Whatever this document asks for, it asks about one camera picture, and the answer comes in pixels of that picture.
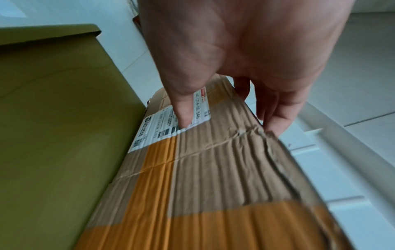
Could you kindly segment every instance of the skin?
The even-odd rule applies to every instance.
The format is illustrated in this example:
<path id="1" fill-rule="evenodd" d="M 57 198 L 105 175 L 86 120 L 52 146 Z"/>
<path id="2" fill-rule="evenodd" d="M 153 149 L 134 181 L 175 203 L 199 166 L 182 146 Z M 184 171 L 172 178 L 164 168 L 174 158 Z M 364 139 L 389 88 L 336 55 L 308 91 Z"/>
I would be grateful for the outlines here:
<path id="1" fill-rule="evenodd" d="M 350 14 L 353 0 L 141 0 L 144 38 L 181 127 L 193 93 L 218 73 L 279 136 L 306 102 Z"/>

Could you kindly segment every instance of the cardboard box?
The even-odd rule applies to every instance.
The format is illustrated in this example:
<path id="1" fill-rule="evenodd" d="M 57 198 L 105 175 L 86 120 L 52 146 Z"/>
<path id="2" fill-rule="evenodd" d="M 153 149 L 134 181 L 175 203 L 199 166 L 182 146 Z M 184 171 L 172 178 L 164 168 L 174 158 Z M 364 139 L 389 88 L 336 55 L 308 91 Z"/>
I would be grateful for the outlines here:
<path id="1" fill-rule="evenodd" d="M 195 97 L 193 124 L 177 131 L 166 92 L 155 93 L 76 250 L 352 249 L 225 77 Z"/>
<path id="2" fill-rule="evenodd" d="M 145 106 L 95 25 L 0 28 L 0 249 L 72 249 Z"/>

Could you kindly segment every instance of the olive green container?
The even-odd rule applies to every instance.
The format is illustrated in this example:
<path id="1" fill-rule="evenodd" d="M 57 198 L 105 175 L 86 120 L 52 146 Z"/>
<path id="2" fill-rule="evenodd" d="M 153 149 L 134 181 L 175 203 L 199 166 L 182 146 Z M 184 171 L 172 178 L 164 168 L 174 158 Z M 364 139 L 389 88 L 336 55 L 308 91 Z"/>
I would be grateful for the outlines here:
<path id="1" fill-rule="evenodd" d="M 0 28 L 0 249 L 72 249 L 144 105 L 95 25 Z"/>

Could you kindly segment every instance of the barcode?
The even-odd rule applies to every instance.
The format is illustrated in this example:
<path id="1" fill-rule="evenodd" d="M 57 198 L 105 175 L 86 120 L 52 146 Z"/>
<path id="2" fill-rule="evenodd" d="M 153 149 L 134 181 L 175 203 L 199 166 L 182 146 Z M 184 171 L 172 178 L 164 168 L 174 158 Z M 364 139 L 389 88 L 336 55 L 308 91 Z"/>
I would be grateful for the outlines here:
<path id="1" fill-rule="evenodd" d="M 163 136 L 167 136 L 169 134 L 170 129 L 165 129 L 162 132 L 158 133 L 158 139 L 163 137 Z"/>
<path id="2" fill-rule="evenodd" d="M 145 138 L 141 138 L 141 139 L 138 139 L 137 141 L 135 141 L 135 143 L 133 143 L 133 147 L 140 146 L 140 143 L 143 141 L 143 139 L 145 139 Z"/>
<path id="3" fill-rule="evenodd" d="M 172 134 L 176 131 L 180 130 L 180 128 L 178 126 L 174 126 L 172 127 Z"/>

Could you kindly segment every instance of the label sticker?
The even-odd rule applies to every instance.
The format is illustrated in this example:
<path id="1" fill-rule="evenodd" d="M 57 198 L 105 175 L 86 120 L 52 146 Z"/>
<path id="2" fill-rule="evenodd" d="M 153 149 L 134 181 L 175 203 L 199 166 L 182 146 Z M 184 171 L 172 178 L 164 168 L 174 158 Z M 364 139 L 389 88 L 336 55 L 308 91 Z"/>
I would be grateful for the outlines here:
<path id="1" fill-rule="evenodd" d="M 193 113 L 192 123 L 185 129 L 180 129 L 178 127 L 178 120 L 174 113 L 173 106 L 168 106 L 146 117 L 141 123 L 128 153 L 149 146 L 160 140 L 176 136 L 210 120 L 211 116 L 206 88 L 202 88 L 193 94 Z"/>

